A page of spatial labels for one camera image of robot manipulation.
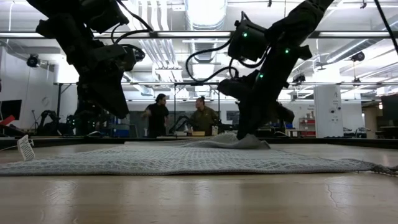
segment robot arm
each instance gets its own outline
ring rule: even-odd
[[[294,65],[299,58],[312,57],[309,47],[300,45],[317,28],[332,2],[306,0],[269,29],[254,24],[244,13],[241,21],[235,22],[236,32],[231,38],[228,55],[243,65],[244,58],[265,59],[260,70],[244,78],[224,80],[218,87],[220,92],[240,101],[238,139],[254,134],[269,121],[270,111],[281,111],[276,100],[283,87],[287,87]]]
[[[128,114],[121,87],[125,71],[137,62],[137,47],[104,45],[93,38],[116,25],[128,24],[120,0],[27,0],[49,19],[40,21],[36,32],[56,39],[67,61],[79,73],[78,100],[95,103],[119,118]]]

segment black shirt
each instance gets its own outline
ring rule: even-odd
[[[165,117],[169,115],[167,107],[154,103],[149,105],[146,109],[150,110],[150,116],[148,118],[148,136],[150,138],[156,138],[157,136],[166,135]]]

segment gray cloth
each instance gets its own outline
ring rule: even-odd
[[[356,159],[329,160],[264,149],[263,142],[242,143],[245,141],[239,143],[226,134],[207,139],[205,143],[137,142],[111,149],[1,164],[0,175],[309,174],[353,171],[397,175],[398,171],[397,167],[389,168]],[[253,143],[258,144],[257,149],[252,149],[256,145]],[[240,149],[216,147],[227,144]]]

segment man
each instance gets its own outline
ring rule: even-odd
[[[191,120],[195,124],[193,130],[204,131],[206,136],[211,136],[211,127],[218,120],[216,112],[205,105],[203,96],[197,99],[195,106],[197,110],[191,116]]]
[[[166,107],[166,95],[157,95],[156,103],[149,105],[142,118],[148,119],[148,138],[156,138],[166,135],[166,124],[169,111]]]

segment white tag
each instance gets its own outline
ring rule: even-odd
[[[22,154],[24,161],[31,161],[35,158],[35,152],[29,144],[29,137],[25,135],[17,142],[18,151]]]

